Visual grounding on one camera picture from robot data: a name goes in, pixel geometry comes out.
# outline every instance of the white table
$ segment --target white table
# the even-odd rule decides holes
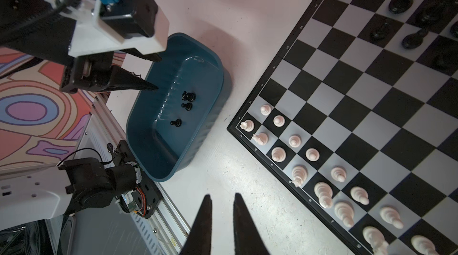
[[[271,254],[351,253],[226,130],[234,114],[312,0],[156,0],[170,21],[216,52],[233,89],[189,166],[163,183],[191,225],[205,194],[213,200],[213,254],[233,254],[232,204],[242,194]],[[151,62],[127,56],[123,68],[143,77]],[[107,106],[125,128],[137,91],[112,92]]]

